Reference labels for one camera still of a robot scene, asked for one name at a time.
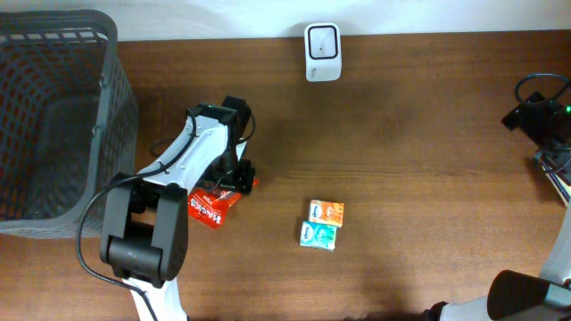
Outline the red Hacks candy bag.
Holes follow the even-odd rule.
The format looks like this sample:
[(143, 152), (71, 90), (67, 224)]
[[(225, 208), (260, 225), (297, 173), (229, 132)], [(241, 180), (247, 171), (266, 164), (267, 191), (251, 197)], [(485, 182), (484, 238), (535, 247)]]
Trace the red Hacks candy bag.
[(188, 217), (211, 229), (220, 228), (225, 223), (229, 209), (245, 196), (246, 193), (231, 191), (219, 182), (197, 185), (187, 196)]

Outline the teal tissue pack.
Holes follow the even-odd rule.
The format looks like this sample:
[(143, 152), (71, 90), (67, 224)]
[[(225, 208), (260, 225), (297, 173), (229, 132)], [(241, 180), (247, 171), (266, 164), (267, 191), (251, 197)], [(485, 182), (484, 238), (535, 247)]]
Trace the teal tissue pack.
[(335, 249), (336, 235), (336, 226), (304, 221), (300, 233), (300, 245), (302, 247), (333, 251)]

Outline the orange tissue pack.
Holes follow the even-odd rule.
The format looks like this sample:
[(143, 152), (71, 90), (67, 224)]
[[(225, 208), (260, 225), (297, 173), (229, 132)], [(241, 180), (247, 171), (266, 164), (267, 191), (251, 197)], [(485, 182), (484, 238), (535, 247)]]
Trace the orange tissue pack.
[(344, 204), (342, 202), (310, 201), (310, 222), (341, 227), (343, 225), (343, 214)]

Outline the yellow snack bag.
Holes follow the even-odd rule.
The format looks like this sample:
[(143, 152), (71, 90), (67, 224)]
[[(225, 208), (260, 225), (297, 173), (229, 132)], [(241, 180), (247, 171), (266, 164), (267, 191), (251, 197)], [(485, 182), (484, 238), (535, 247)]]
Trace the yellow snack bag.
[(538, 160), (538, 166), (551, 184), (554, 186), (565, 207), (570, 202), (570, 157), (567, 156), (560, 163)]

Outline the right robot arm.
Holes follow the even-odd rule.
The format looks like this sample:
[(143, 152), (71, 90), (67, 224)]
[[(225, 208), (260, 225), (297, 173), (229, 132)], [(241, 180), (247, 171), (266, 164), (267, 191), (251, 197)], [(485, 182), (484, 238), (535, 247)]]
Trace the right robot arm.
[(503, 117), (536, 144), (536, 163), (557, 190), (564, 210), (545, 261), (533, 274), (505, 268), (487, 293), (462, 302), (441, 301), (422, 320), (568, 320), (570, 318), (570, 107), (538, 91), (519, 98)]

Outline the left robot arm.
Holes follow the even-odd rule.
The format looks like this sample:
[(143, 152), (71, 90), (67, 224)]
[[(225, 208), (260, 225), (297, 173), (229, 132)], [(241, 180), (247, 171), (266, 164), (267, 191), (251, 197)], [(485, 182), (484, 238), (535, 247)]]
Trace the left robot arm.
[(249, 194), (255, 169), (244, 159), (250, 106), (228, 96), (199, 103), (170, 146), (135, 175), (117, 174), (105, 195), (100, 260), (127, 288), (142, 320), (185, 320), (177, 276), (188, 247), (188, 196), (196, 187)]

